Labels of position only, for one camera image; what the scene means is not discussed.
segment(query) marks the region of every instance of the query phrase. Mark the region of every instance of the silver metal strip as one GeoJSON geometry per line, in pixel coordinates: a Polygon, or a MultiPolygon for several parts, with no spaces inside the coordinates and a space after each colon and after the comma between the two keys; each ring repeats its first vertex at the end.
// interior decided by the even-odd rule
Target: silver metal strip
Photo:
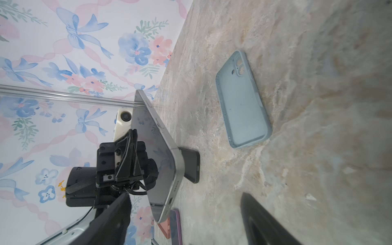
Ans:
{"type": "Polygon", "coordinates": [[[0,94],[7,94],[7,95],[19,96],[19,97],[26,96],[26,97],[34,97],[34,98],[44,98],[50,100],[63,100],[68,102],[114,105],[114,106],[121,106],[121,107],[134,107],[135,105],[144,106],[140,103],[135,103],[133,101],[127,101],[127,100],[115,100],[115,99],[109,99],[103,97],[46,91],[41,89],[30,89],[30,88],[1,85],[1,84],[0,84],[0,94]]]}

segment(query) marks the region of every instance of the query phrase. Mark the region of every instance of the floral wallpaper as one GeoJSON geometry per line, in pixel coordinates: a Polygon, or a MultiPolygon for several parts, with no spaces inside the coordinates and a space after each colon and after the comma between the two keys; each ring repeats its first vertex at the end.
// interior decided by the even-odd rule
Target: floral wallpaper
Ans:
{"type": "MultiPolygon", "coordinates": [[[[154,99],[191,0],[0,0],[0,84],[154,99]]],[[[118,108],[0,95],[1,244],[36,244],[85,214],[68,174],[95,166],[118,108]]],[[[126,245],[150,244],[146,196],[131,196],[126,245]]]]}

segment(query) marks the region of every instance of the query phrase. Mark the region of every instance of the stone surface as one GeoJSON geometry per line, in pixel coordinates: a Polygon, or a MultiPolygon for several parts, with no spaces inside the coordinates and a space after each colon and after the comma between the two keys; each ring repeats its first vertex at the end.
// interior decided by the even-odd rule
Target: stone surface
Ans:
{"type": "Polygon", "coordinates": [[[154,100],[201,155],[174,202],[184,245],[247,244],[243,192],[303,244],[391,244],[391,16],[387,0],[194,0],[154,100]],[[236,49],[273,127],[240,150],[215,86],[236,49]]]}

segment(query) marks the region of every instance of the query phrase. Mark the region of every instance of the camera lens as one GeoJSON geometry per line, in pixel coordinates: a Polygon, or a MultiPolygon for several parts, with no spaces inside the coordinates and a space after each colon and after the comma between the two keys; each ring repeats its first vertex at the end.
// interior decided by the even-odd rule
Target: camera lens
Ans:
{"type": "Polygon", "coordinates": [[[129,122],[131,118],[132,116],[129,112],[124,111],[123,113],[121,113],[121,120],[123,120],[124,122],[129,122]]]}

